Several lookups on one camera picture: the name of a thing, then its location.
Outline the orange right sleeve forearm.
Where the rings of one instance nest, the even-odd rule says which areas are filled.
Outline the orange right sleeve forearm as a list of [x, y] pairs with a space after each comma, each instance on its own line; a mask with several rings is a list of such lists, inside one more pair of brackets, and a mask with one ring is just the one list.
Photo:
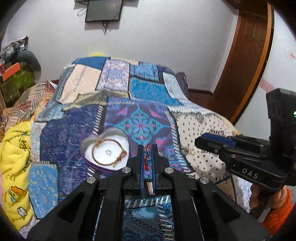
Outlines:
[[283, 204], [279, 208], [271, 210], [262, 223], [270, 235], [276, 234], [293, 208], [291, 191], [287, 187], [285, 187], [284, 196]]

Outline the right hand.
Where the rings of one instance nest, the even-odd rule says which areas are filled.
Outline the right hand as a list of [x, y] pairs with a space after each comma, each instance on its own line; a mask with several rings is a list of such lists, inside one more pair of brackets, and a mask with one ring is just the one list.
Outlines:
[[256, 208], [259, 205], [260, 200], [262, 199], [267, 199], [268, 201], [271, 200], [271, 208], [278, 209], [284, 204], [287, 198], [287, 186], [284, 186], [283, 189], [279, 190], [276, 193], [273, 193], [272, 195], [270, 193], [265, 192], [261, 187], [255, 184], [251, 185], [250, 190], [251, 196], [249, 206], [251, 209]]

